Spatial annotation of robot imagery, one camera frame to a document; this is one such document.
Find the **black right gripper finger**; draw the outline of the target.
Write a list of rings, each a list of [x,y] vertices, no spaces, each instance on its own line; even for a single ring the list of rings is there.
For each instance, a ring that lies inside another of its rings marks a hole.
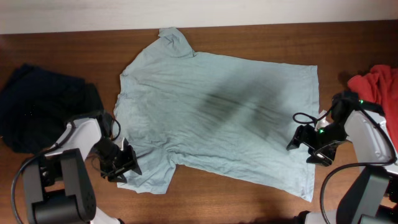
[[[335,160],[336,150],[339,146],[338,142],[332,142],[321,147],[308,147],[309,157],[306,162],[318,166],[330,166]]]
[[[299,126],[292,139],[290,140],[290,142],[288,143],[286,150],[293,150],[293,149],[298,149],[301,145],[301,143],[305,142],[305,139],[307,137],[307,131],[306,131],[306,127],[305,126]]]

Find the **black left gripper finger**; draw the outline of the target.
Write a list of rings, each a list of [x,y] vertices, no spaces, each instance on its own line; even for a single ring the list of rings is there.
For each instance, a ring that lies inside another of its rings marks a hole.
[[[109,182],[126,183],[127,178],[124,176],[125,172],[126,169],[124,168],[118,170],[112,170],[111,172],[108,172],[107,179]]]
[[[130,145],[124,146],[123,149],[125,163],[124,169],[125,171],[133,171],[138,175],[142,175],[141,168],[139,167],[137,156],[133,147]]]

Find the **light blue t-shirt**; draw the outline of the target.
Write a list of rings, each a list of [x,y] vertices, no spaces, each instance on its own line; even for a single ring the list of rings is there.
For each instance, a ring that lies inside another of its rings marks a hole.
[[[120,188],[164,194],[176,167],[313,198],[315,168],[305,146],[287,150],[293,114],[316,116],[317,67],[196,52],[175,28],[161,29],[120,76],[114,126],[141,174]]]

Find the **dark navy garment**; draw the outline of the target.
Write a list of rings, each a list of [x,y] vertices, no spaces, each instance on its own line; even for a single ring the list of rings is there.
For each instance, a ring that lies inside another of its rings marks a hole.
[[[50,147],[73,116],[103,110],[92,83],[24,64],[1,91],[1,137],[14,152]]]

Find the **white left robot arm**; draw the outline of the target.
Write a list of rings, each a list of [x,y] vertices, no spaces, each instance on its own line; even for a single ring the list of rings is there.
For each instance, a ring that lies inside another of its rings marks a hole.
[[[108,182],[125,183],[126,172],[142,173],[127,139],[115,143],[114,125],[120,123],[103,110],[76,115],[67,121],[66,130],[51,148],[21,165],[11,194],[16,194],[21,178],[29,223],[122,223],[97,207],[85,166],[93,153],[99,159],[101,177]]]

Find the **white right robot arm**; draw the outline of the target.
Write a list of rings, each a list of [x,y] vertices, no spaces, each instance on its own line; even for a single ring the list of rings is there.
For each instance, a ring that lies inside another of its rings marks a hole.
[[[296,223],[397,223],[397,207],[382,205],[387,197],[397,203],[397,151],[387,130],[381,105],[343,91],[332,99],[330,109],[319,118],[301,121],[288,150],[308,146],[307,163],[330,166],[339,145],[350,142],[357,162],[332,170],[320,189],[320,211],[299,213]],[[361,173],[340,200],[337,209],[327,211],[324,193],[328,181],[337,172],[359,167]]]

